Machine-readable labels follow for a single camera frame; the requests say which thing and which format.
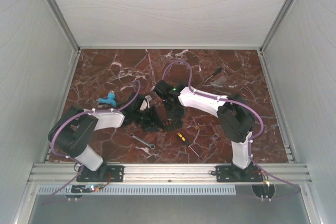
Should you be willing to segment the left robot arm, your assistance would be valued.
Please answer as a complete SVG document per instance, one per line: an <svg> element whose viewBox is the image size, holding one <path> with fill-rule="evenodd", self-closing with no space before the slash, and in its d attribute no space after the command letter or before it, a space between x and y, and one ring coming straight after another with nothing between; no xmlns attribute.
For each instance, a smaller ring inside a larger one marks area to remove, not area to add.
<svg viewBox="0 0 336 224"><path fill-rule="evenodd" d="M143 95L133 93L119 109L85 110L73 105L53 126L48 134L52 149L61 149L68 157L83 165L81 176L90 181L102 181L107 177L107 162L98 155L89 142L94 131L120 128L137 124L143 131L159 130L159 116Z"/></svg>

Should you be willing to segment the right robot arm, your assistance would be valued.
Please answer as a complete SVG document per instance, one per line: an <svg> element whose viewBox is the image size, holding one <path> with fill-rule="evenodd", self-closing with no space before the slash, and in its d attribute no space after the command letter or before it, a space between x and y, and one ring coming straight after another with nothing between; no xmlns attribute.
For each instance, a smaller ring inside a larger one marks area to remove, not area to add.
<svg viewBox="0 0 336 224"><path fill-rule="evenodd" d="M163 100L167 113L181 117L184 108L189 107L218 118L232 144L233 158L228 177L239 182L249 177L252 167L249 139L255 118L240 95L214 95L184 84L174 87L163 80L155 85L154 92Z"/></svg>

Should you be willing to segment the black fuse box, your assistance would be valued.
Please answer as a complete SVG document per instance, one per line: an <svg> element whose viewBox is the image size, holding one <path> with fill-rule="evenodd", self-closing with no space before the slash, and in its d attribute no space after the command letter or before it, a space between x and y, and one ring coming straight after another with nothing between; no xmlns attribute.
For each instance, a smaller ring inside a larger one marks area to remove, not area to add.
<svg viewBox="0 0 336 224"><path fill-rule="evenodd" d="M182 117L185 114L183 107L180 105L169 105L168 103L164 103L164 108L166 115L168 116L166 120L161 120L156 108L152 108L155 126L165 132L180 129L183 124Z"/></svg>

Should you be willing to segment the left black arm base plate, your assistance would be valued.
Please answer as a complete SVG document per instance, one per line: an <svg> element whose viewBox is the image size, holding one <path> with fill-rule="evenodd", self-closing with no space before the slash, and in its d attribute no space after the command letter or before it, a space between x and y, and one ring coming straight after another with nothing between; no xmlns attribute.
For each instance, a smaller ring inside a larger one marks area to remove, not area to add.
<svg viewBox="0 0 336 224"><path fill-rule="evenodd" d="M123 182L124 166L121 165L103 165L96 171L84 168L82 173L76 178L77 182L88 183L119 183Z"/></svg>

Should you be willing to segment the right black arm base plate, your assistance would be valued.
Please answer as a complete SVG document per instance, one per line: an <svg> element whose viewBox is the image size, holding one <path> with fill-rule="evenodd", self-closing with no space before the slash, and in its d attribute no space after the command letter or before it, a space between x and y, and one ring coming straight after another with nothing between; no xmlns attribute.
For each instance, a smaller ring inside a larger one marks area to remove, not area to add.
<svg viewBox="0 0 336 224"><path fill-rule="evenodd" d="M259 168L250 164L246 169L238 168L235 165L218 165L211 174L216 177L219 183L261 183L264 177Z"/></svg>

